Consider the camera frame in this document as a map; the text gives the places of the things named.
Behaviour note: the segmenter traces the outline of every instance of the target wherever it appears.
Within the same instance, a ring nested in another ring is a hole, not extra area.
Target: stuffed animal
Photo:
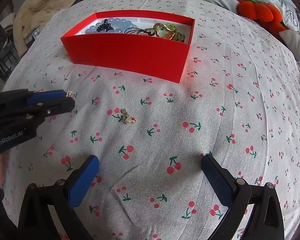
[[[276,6],[257,1],[238,1],[240,4],[237,9],[240,15],[255,20],[261,27],[283,43],[279,32],[285,31],[286,27],[281,24],[283,17]]]

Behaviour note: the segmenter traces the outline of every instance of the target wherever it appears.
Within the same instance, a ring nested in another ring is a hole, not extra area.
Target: cherry print tablecloth
[[[70,62],[60,41],[67,30],[96,11],[127,8],[196,19],[180,84]],[[75,211],[95,239],[207,239],[226,212],[200,168],[212,154],[233,176],[276,186],[292,238],[300,222],[300,73],[292,53],[257,24],[201,0],[85,0],[46,25],[5,86],[18,88],[71,90],[76,106],[11,151],[4,204],[15,223],[30,183],[67,178],[94,154],[100,172]],[[121,108],[137,123],[124,124]]]

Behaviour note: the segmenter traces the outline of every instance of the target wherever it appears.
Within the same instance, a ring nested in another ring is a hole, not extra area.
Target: beige blanket
[[[26,0],[17,13],[13,23],[13,39],[19,56],[27,50],[24,39],[33,30],[46,23],[63,8],[70,7],[75,0]]]

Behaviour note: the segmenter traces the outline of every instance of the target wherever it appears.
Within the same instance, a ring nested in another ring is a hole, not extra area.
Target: open red cardboard box
[[[123,33],[78,35],[95,20],[110,17],[155,19],[163,24],[187,25],[191,31],[185,43]],[[61,41],[72,63],[127,70],[179,83],[193,31],[194,19],[189,17],[147,10],[113,10],[92,14],[65,33]]]

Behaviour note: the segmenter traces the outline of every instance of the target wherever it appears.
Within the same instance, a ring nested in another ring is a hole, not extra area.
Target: silver bolt
[[[66,183],[66,181],[65,181],[64,179],[58,179],[57,182],[56,182],[56,184],[57,184],[58,186],[62,186],[62,185],[65,184],[65,183]]]
[[[271,182],[267,182],[267,187],[268,188],[274,188],[273,184]]]
[[[244,184],[245,184],[245,181],[244,181],[244,179],[239,178],[239,179],[237,179],[237,183],[238,183],[239,185],[244,185]]]
[[[28,188],[30,189],[35,189],[35,187],[37,187],[37,185],[35,183],[31,183]]]

